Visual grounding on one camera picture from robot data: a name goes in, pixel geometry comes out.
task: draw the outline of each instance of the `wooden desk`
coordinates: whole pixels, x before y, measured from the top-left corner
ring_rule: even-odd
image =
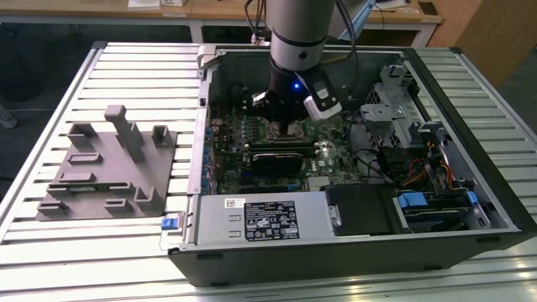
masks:
[[[254,18],[256,12],[255,2],[250,7],[250,12]],[[194,0],[190,17],[198,21],[199,26],[248,26],[244,17],[244,0]],[[442,16],[424,14],[419,0],[412,0],[408,10],[395,8],[384,13],[372,11],[364,29],[418,31],[412,46],[426,47],[436,26],[443,22]]]
[[[248,26],[244,0],[188,0],[183,7],[163,6],[158,11],[130,11],[127,3],[128,0],[0,0],[0,22],[187,25],[195,43],[203,43],[203,26]],[[418,0],[412,0],[410,8],[391,9],[395,13],[374,11],[364,28],[418,31],[412,46],[426,46],[443,18],[423,14]]]

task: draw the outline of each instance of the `blue tab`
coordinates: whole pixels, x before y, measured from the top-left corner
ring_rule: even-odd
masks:
[[[163,231],[179,230],[179,218],[163,218],[160,229]]]
[[[477,201],[476,193],[473,193],[472,191],[468,191],[467,198],[472,202],[472,205],[477,204],[479,201]]]
[[[419,192],[403,193],[398,197],[398,201],[400,203],[402,208],[406,208],[408,206],[427,206],[428,205],[428,199],[426,198],[426,195]]]
[[[288,192],[295,192],[295,189],[299,187],[299,185],[298,184],[290,184],[288,186],[287,186],[287,191]]]

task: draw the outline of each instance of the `white label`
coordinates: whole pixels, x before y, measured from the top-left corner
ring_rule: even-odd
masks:
[[[298,228],[284,228],[284,229],[282,229],[283,234],[292,234],[292,233],[298,233],[298,232],[299,232]]]
[[[226,198],[224,208],[244,208],[244,198]]]
[[[187,14],[163,14],[164,17],[184,18]]]

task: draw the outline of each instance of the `slotted metal table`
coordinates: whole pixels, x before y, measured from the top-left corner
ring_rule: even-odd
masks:
[[[487,252],[452,269],[228,288],[195,288],[159,248],[162,218],[35,220],[71,141],[70,124],[103,119],[123,104],[140,130],[178,131],[167,212],[187,206],[203,73],[200,45],[108,43],[83,63],[11,190],[0,204],[0,300],[14,301],[391,301],[537,300],[537,239]],[[418,49],[477,140],[537,218],[537,139],[463,54]],[[428,96],[420,99],[438,118]],[[272,260],[278,269],[278,259]]]

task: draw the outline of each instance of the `floor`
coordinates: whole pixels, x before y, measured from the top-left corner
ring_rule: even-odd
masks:
[[[206,39],[246,43],[248,28],[204,29]],[[2,50],[16,50],[39,82],[40,93],[22,103],[2,101],[19,119],[14,129],[0,128],[0,200],[32,150],[94,41],[191,42],[186,26],[3,25]],[[532,129],[537,130],[537,52],[532,52],[500,93]]]

